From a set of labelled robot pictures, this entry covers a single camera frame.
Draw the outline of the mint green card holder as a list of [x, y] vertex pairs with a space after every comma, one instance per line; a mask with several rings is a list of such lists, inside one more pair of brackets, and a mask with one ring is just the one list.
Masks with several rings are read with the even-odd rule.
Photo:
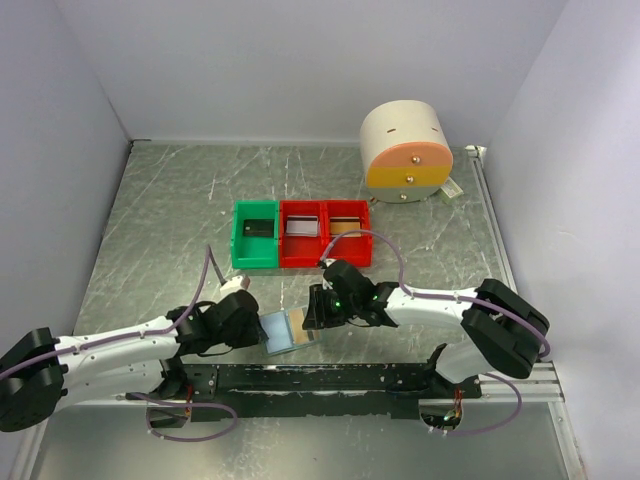
[[314, 332], [315, 341], [302, 346], [295, 346], [289, 326], [289, 310], [280, 310], [260, 317], [260, 325], [266, 334], [264, 342], [266, 353], [270, 356], [288, 353], [309, 347], [321, 341], [319, 331]]

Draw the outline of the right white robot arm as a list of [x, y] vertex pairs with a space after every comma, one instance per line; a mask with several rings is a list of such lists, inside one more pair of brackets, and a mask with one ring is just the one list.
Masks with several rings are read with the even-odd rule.
[[335, 328], [355, 319], [369, 327], [462, 330], [466, 338], [439, 348], [424, 374], [426, 390], [439, 398], [464, 380], [493, 371], [526, 379], [550, 350], [548, 319], [492, 278], [462, 290], [411, 289], [400, 282], [374, 283], [355, 266], [337, 260], [324, 268], [321, 283], [309, 287], [302, 328]]

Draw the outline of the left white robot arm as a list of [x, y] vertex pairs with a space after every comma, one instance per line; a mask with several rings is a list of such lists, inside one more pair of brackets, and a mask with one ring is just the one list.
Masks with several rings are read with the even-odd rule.
[[258, 303], [246, 291], [102, 334], [56, 337], [47, 327], [34, 329], [1, 358], [1, 430], [25, 430], [66, 407], [117, 394], [176, 398], [187, 385], [182, 357], [266, 338]]

